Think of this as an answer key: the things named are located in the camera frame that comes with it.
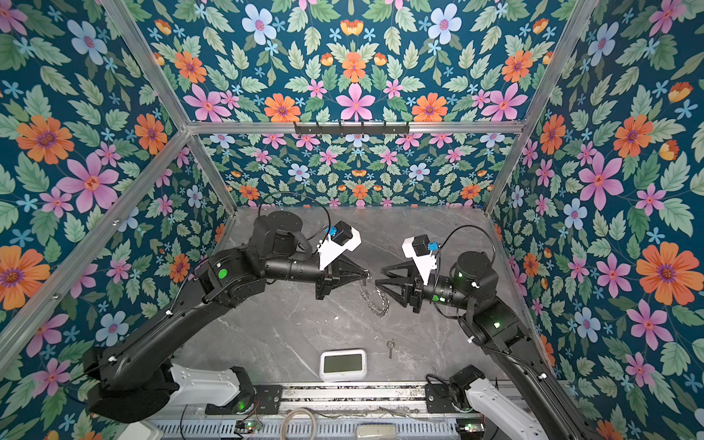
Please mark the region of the steel key holder plate with rings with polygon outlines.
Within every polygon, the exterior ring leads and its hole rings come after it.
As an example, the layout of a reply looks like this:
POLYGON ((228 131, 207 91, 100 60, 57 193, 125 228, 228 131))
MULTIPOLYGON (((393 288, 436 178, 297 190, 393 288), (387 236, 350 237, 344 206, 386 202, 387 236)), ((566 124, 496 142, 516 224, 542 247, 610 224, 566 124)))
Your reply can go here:
POLYGON ((368 278, 359 282, 359 292, 368 309, 377 317, 385 317, 390 308, 390 301, 386 293, 373 285, 368 278))

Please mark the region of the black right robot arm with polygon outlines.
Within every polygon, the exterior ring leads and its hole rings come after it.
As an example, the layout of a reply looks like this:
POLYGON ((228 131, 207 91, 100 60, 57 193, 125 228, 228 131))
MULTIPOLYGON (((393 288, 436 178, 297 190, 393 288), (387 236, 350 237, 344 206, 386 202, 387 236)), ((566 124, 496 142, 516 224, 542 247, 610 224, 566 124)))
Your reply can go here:
POLYGON ((484 252, 459 255, 449 276, 437 272, 434 256, 382 268, 376 287, 403 307, 420 312, 423 303, 458 310, 469 343, 500 366, 528 408, 523 410, 476 370, 453 382, 470 409, 494 423, 508 439, 597 439, 597 425, 568 396, 544 361, 538 342, 497 295, 498 273, 484 252))

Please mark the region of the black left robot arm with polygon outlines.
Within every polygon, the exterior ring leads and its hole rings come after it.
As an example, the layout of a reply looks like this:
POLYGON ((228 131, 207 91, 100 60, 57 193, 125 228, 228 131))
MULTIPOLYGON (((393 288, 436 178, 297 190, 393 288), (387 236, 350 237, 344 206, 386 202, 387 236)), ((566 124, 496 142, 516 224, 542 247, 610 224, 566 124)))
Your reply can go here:
POLYGON ((205 260, 165 311, 121 343, 84 354, 84 374, 96 382, 86 395, 88 412, 133 424, 168 406, 249 408, 255 389, 243 368, 186 368, 173 355, 211 322, 264 293, 270 282, 311 283, 322 300, 368 278, 368 270, 347 256, 361 243, 359 231, 344 221, 323 231, 323 239, 312 244, 296 214, 258 216, 249 242, 205 260))

